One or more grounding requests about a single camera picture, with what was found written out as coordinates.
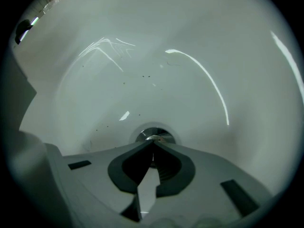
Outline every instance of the dark slot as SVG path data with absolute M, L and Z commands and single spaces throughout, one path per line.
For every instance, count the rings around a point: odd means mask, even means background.
M 108 166 L 108 174 L 119 190 L 136 193 L 148 171 L 153 158 L 153 141 L 145 141 L 140 146 L 117 156 Z
M 235 180 L 222 182 L 221 186 L 243 217 L 258 209 L 258 205 Z
M 90 164 L 92 164 L 90 161 L 80 161 L 80 162 L 68 164 L 68 166 L 71 170 L 74 170 L 74 169 L 78 169 L 78 168 L 81 168 L 81 167 L 84 167 L 84 166 L 87 166 Z
M 160 142 L 154 142 L 154 161 L 160 177 L 156 197 L 176 195 L 193 180 L 195 166 L 192 160 Z
M 139 199 L 137 194 L 135 194 L 132 203 L 121 213 L 121 215 L 138 222 L 142 219 L 140 210 Z

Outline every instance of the white porcelain surface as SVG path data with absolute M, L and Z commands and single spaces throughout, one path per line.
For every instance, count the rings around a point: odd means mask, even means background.
M 157 169 L 149 168 L 142 182 L 137 187 L 141 216 L 144 218 L 156 202 L 156 187 L 160 184 Z
M 303 62 L 268 0 L 61 0 L 14 53 L 37 90 L 20 129 L 63 155 L 159 126 L 276 194 L 302 153 Z

